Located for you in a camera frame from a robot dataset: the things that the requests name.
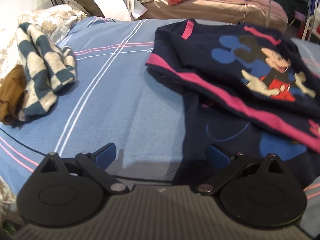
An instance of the white stripe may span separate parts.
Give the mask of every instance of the white stripe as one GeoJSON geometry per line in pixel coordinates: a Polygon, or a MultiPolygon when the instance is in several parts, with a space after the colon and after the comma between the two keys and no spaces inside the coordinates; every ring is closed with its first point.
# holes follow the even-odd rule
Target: white stripe
{"type": "Polygon", "coordinates": [[[93,23],[92,24],[94,24],[96,21],[98,21],[99,20],[99,18],[96,18],[94,21],[93,21],[93,23]]]}
{"type": "MultiPolygon", "coordinates": [[[[148,19],[145,19],[143,22],[141,22],[141,24],[139,23],[140,26],[135,30],[135,32],[130,36],[130,38],[127,39],[127,41],[124,43],[124,45],[126,45],[126,44],[128,43],[128,41],[137,33],[137,31],[140,29],[140,27],[143,25],[143,23],[146,22],[147,20],[148,20],[148,19]]],[[[75,127],[76,122],[78,121],[78,118],[79,118],[79,116],[80,116],[80,114],[81,114],[81,112],[82,112],[85,104],[87,103],[87,101],[88,101],[91,93],[93,92],[93,90],[95,89],[95,87],[97,86],[97,84],[99,83],[100,79],[104,76],[104,74],[106,73],[106,71],[108,70],[108,68],[111,66],[111,64],[113,63],[113,61],[116,59],[116,57],[119,55],[119,53],[123,50],[123,48],[124,48],[124,46],[122,46],[122,48],[119,50],[119,52],[113,57],[113,59],[111,60],[111,62],[108,64],[108,66],[106,67],[106,69],[104,70],[104,72],[102,73],[102,75],[98,78],[98,80],[96,81],[96,83],[95,83],[94,86],[91,88],[91,90],[89,91],[88,95],[86,96],[84,102],[82,103],[81,108],[79,109],[79,111],[78,111],[78,113],[77,113],[77,115],[76,115],[76,118],[74,119],[74,121],[73,121],[73,123],[72,123],[72,126],[71,126],[71,128],[70,128],[70,130],[69,130],[69,132],[68,132],[68,134],[67,134],[67,137],[66,137],[65,140],[64,140],[64,143],[63,143],[63,145],[62,145],[62,147],[61,147],[61,150],[60,150],[60,152],[59,152],[59,156],[62,155],[63,150],[64,150],[64,148],[65,148],[65,146],[66,146],[66,144],[67,144],[67,142],[68,142],[68,140],[69,140],[69,137],[70,137],[70,135],[71,135],[71,133],[72,133],[72,131],[73,131],[73,128],[75,127]]]]}
{"type": "Polygon", "coordinates": [[[70,38],[72,37],[72,35],[73,35],[73,33],[72,33],[69,37],[67,37],[66,39],[64,39],[64,41],[60,43],[59,47],[62,48],[62,47],[70,40],[70,38]]]}
{"type": "MultiPolygon", "coordinates": [[[[119,54],[122,54],[122,53],[130,53],[130,52],[146,52],[146,51],[148,51],[148,50],[150,50],[150,49],[119,52],[119,54]]],[[[77,58],[76,60],[81,60],[81,59],[85,59],[85,58],[88,58],[88,57],[98,57],[98,56],[110,55],[110,54],[112,54],[112,53],[100,54],[100,55],[94,55],[94,56],[87,56],[87,57],[77,58]]]]}
{"type": "Polygon", "coordinates": [[[94,21],[94,20],[90,21],[90,22],[85,26],[85,28],[89,27],[89,25],[90,25],[93,21],[94,21]]]}
{"type": "Polygon", "coordinates": [[[308,54],[310,55],[310,58],[316,62],[315,57],[313,56],[312,52],[308,49],[308,47],[306,45],[304,45],[303,43],[301,43],[301,45],[302,45],[302,47],[304,47],[306,52],[308,52],[308,54]]]}
{"type": "Polygon", "coordinates": [[[77,108],[78,108],[81,100],[83,99],[85,93],[86,93],[86,92],[89,90],[89,88],[92,86],[93,82],[94,82],[94,81],[96,80],[96,78],[99,76],[99,74],[101,73],[101,71],[103,70],[103,68],[105,67],[105,65],[109,62],[109,60],[111,59],[111,57],[118,51],[118,49],[119,49],[119,47],[122,45],[122,43],[123,43],[127,38],[129,38],[130,35],[134,32],[134,30],[138,27],[139,23],[140,23],[140,22],[138,22],[138,24],[133,28],[133,30],[131,31],[131,33],[130,33],[127,37],[125,37],[125,38],[123,39],[123,41],[119,44],[118,48],[112,53],[112,55],[109,57],[109,59],[106,61],[106,63],[102,66],[102,68],[99,70],[99,72],[98,72],[98,73],[96,74],[96,76],[93,78],[93,80],[91,81],[91,83],[88,85],[88,87],[86,88],[86,90],[83,92],[82,96],[80,97],[80,99],[78,100],[76,106],[74,107],[71,115],[69,116],[66,125],[64,126],[63,132],[62,132],[62,134],[60,135],[60,138],[59,138],[59,140],[58,140],[58,142],[57,142],[57,145],[56,145],[56,147],[55,147],[55,149],[54,149],[54,152],[57,152],[57,151],[58,151],[58,148],[59,148],[59,146],[60,146],[60,143],[61,143],[61,141],[62,141],[62,138],[63,138],[63,136],[64,136],[64,134],[65,134],[68,126],[69,126],[69,123],[70,123],[70,121],[71,121],[71,119],[72,119],[75,111],[77,110],[77,108]]]}

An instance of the ribbed surface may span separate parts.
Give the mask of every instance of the ribbed surface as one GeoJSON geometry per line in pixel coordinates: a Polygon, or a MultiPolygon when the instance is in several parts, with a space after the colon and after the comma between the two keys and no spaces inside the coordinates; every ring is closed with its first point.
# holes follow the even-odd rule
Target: ribbed surface
{"type": "Polygon", "coordinates": [[[82,225],[64,229],[24,227],[17,240],[310,240],[297,227],[263,231],[228,218],[214,199],[188,186],[136,186],[113,196],[82,225]]]}

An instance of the circular pad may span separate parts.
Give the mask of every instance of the circular pad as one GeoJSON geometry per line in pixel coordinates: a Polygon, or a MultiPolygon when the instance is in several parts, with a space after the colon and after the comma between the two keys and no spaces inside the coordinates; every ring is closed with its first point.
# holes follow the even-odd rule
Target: circular pad
{"type": "Polygon", "coordinates": [[[295,224],[307,206],[299,185],[277,173],[233,180],[222,188],[220,201],[234,220],[258,228],[295,224]]]}
{"type": "Polygon", "coordinates": [[[66,227],[93,217],[103,204],[101,187],[90,179],[43,173],[23,187],[17,198],[21,216],[48,227],[66,227]]]}

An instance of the mickey mouse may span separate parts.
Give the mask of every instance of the mickey mouse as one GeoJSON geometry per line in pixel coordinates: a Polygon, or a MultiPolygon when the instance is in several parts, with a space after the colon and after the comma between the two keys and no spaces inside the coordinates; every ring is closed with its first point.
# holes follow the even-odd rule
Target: mickey mouse
{"type": "Polygon", "coordinates": [[[258,45],[256,39],[251,36],[240,36],[239,41],[248,46],[251,51],[248,52],[243,48],[236,49],[234,54],[242,60],[251,63],[255,59],[261,59],[267,63],[271,68],[266,76],[260,78],[249,74],[247,71],[242,70],[242,76],[248,81],[246,86],[255,92],[258,92],[267,97],[295,101],[295,97],[290,93],[291,87],[298,87],[303,94],[312,98],[316,96],[315,91],[307,88],[303,83],[306,81],[306,76],[303,72],[295,73],[295,81],[291,82],[288,76],[288,68],[291,66],[291,61],[286,60],[279,53],[268,49],[262,48],[258,45]]]}

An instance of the beige bedding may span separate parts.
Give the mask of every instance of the beige bedding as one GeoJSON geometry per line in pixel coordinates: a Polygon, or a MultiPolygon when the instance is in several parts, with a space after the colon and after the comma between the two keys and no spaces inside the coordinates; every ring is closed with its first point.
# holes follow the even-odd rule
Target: beige bedding
{"type": "MultiPolygon", "coordinates": [[[[194,18],[265,26],[269,0],[190,0],[174,6],[170,6],[168,0],[153,0],[143,5],[148,11],[139,19],[194,18]]],[[[269,27],[284,33],[287,23],[287,14],[281,5],[272,1],[269,27]]]]}
{"type": "Polygon", "coordinates": [[[23,225],[16,207],[16,196],[0,176],[0,230],[5,220],[23,225]]]}

